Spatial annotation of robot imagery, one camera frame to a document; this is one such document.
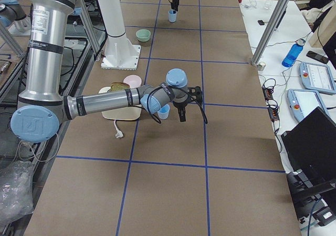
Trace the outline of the teach pendant far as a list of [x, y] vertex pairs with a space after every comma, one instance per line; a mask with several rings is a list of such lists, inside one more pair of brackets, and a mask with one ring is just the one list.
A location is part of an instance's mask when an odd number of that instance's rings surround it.
[[303, 62], [299, 66], [299, 75], [304, 88], [335, 95], [335, 81], [328, 65]]

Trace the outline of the black smartphone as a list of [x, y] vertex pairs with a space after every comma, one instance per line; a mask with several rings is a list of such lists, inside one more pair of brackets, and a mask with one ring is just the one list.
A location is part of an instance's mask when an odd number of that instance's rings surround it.
[[315, 53], [313, 51], [308, 51], [306, 56], [315, 60], [315, 61], [323, 63], [323, 64], [327, 64], [329, 62], [329, 59], [327, 57], [325, 57], [324, 55]]

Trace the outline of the aluminium frame post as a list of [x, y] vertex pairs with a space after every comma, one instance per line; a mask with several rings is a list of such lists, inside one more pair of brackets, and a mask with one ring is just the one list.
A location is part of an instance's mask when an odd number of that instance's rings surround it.
[[257, 45], [257, 48], [251, 58], [251, 64], [253, 66], [257, 66], [259, 63], [259, 60], [263, 54], [263, 52], [266, 49], [266, 46], [268, 42], [271, 39], [272, 34], [275, 31], [275, 28], [277, 24], [279, 23], [284, 11], [286, 10], [286, 7], [288, 5], [288, 2], [290, 0], [278, 0], [275, 9], [269, 19], [268, 25], [266, 26], [266, 29]]

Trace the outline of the light blue cup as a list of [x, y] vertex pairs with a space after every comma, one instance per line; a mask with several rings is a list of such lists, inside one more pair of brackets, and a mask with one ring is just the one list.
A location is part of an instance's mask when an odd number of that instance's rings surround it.
[[168, 20], [170, 23], [175, 23], [177, 19], [177, 11], [174, 9], [170, 9], [168, 11]]
[[158, 112], [157, 115], [161, 120], [165, 120], [169, 117], [170, 105], [164, 105]]

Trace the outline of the seated person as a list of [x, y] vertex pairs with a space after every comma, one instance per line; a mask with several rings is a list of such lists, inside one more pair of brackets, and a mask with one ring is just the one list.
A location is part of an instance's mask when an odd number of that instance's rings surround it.
[[310, 0], [307, 7], [301, 10], [312, 32], [317, 30], [333, 5], [335, 0]]

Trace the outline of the teach pendant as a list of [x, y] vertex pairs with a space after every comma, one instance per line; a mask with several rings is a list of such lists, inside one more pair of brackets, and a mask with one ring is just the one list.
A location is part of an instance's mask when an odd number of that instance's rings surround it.
[[320, 107], [329, 116], [320, 93], [316, 90], [288, 89], [287, 99], [297, 122], [301, 122], [317, 107]]
[[328, 65], [303, 62], [299, 66], [299, 75], [304, 88], [335, 95], [335, 81]]

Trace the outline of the white power plug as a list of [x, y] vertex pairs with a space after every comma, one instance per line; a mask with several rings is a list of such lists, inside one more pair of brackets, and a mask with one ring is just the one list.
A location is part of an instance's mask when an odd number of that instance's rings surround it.
[[123, 138], [123, 137], [124, 137], [124, 134], [123, 134], [123, 132], [118, 128], [117, 120], [114, 120], [114, 121], [113, 121], [113, 125], [114, 125], [114, 127], [115, 127], [115, 131], [116, 131], [116, 133], [115, 133], [115, 137], [116, 137], [117, 139], [121, 139], [121, 138]]

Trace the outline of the small black device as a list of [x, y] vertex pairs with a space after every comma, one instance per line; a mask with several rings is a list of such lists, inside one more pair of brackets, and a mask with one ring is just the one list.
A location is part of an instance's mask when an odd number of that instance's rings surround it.
[[259, 25], [265, 25], [265, 22], [263, 20], [258, 20], [257, 22]]

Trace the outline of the black orange adapter box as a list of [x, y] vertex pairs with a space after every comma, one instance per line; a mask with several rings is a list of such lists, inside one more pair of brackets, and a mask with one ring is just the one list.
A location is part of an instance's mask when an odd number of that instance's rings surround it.
[[273, 90], [271, 88], [267, 87], [262, 87], [262, 92], [265, 98], [269, 118], [272, 122], [279, 121], [279, 105], [278, 103], [274, 100], [272, 92]]

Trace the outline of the blue water bottle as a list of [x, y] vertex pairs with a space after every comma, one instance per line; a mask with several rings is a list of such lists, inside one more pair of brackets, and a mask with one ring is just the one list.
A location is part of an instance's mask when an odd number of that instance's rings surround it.
[[291, 67], [297, 60], [299, 54], [302, 52], [305, 43], [306, 41], [303, 38], [296, 40], [281, 64], [284, 67]]

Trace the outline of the toast slice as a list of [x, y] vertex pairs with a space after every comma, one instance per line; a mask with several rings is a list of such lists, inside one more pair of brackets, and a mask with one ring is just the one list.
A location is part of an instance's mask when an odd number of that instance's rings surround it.
[[119, 91], [123, 89], [129, 89], [130, 85], [123, 82], [113, 82], [110, 86], [110, 91]]

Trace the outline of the teach pendant near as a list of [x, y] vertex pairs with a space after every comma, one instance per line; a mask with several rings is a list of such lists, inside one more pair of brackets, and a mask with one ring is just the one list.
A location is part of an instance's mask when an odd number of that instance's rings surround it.
[[301, 122], [317, 107], [320, 107], [329, 116], [320, 93], [316, 90], [288, 89], [287, 99], [297, 122]]

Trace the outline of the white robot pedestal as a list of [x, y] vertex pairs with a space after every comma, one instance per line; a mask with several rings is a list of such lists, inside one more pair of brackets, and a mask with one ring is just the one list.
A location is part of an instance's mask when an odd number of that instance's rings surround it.
[[141, 46], [127, 38], [120, 0], [98, 0], [108, 35], [101, 67], [104, 69], [136, 70]]

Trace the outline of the clear plastic bag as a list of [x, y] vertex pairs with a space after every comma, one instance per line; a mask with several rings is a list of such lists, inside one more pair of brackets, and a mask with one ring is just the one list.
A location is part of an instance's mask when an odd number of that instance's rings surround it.
[[15, 161], [1, 170], [1, 226], [34, 212], [34, 165]]

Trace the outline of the black laptop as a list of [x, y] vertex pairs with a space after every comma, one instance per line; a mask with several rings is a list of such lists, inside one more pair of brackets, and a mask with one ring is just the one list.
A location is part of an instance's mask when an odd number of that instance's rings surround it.
[[335, 178], [335, 122], [317, 107], [281, 135], [293, 170]]

